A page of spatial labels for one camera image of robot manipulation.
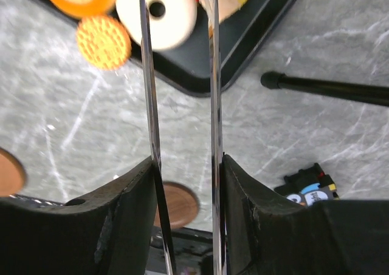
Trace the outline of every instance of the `marble countertop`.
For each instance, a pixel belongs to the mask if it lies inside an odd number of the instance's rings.
[[[389,85],[388,0],[298,0],[222,96],[224,149],[250,175],[282,184],[318,162],[341,199],[389,193],[389,110],[285,90],[260,75]],[[88,65],[75,30],[29,0],[0,0],[0,147],[26,167],[22,194],[65,202],[150,154],[142,71]],[[211,230],[210,100],[157,80],[166,181],[201,202],[192,228]]]

